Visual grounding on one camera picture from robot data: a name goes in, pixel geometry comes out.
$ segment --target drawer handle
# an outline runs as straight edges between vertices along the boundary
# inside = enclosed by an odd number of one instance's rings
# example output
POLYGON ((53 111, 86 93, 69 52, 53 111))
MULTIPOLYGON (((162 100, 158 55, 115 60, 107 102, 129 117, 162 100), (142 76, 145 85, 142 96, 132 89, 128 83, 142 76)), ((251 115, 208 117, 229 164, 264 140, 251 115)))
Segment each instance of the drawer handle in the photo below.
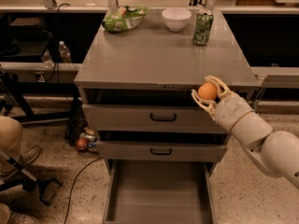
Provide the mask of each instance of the drawer handle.
POLYGON ((172 149, 171 148, 169 148, 169 149, 153 149, 153 148, 151 148, 150 153, 152 155, 171 155, 172 149))
POLYGON ((150 113, 150 119, 153 121, 173 122, 177 119, 177 114, 173 114, 172 117, 158 117, 150 113))

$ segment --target drawer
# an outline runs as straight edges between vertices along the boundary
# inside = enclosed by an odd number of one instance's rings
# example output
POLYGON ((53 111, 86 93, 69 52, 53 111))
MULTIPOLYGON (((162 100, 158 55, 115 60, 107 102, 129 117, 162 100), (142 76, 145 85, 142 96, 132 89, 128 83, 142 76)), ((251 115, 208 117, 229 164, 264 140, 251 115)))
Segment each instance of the drawer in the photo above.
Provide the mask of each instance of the drawer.
POLYGON ((226 133, 197 107, 83 105, 83 111, 97 131, 226 133))
POLYGON ((103 223, 216 223, 206 165, 114 161, 103 223))
POLYGON ((99 155, 109 160, 218 162, 228 136, 210 133, 106 133, 96 142, 99 155))

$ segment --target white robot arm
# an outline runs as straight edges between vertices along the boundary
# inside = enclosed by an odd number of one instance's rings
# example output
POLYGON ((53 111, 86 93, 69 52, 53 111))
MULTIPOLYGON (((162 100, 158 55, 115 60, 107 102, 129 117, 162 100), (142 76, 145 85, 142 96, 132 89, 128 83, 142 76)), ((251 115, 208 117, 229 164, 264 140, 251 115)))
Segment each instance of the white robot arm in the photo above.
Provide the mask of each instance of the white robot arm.
POLYGON ((205 80, 216 85, 220 101, 201 99, 196 90, 192 91, 193 100, 239 141, 263 173, 285 176, 299 189, 299 138, 288 132, 273 132, 273 127, 220 79, 205 77, 205 80))

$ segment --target green chip bag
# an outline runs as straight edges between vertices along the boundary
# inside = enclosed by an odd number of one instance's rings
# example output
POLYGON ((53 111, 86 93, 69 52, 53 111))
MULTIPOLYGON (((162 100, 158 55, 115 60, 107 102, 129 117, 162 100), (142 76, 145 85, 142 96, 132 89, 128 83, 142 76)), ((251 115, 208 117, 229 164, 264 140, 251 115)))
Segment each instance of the green chip bag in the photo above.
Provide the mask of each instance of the green chip bag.
POLYGON ((102 25, 108 32, 124 32, 135 28, 147 14, 148 10, 149 8, 146 6, 120 7, 116 12, 106 14, 102 25))

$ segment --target khaki pants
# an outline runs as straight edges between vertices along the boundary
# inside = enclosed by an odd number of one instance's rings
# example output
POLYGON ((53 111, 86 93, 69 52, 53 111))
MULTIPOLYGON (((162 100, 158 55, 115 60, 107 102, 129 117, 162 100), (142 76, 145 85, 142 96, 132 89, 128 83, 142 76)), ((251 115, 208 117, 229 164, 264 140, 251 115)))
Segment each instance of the khaki pants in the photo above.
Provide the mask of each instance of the khaki pants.
POLYGON ((0 203, 0 224, 7 224, 10 218, 10 209, 3 203, 0 203))
MULTIPOLYGON (((22 126, 15 119, 0 116, 0 149, 15 161, 21 156, 22 126)), ((6 159, 0 156, 0 174, 14 170, 6 159)))

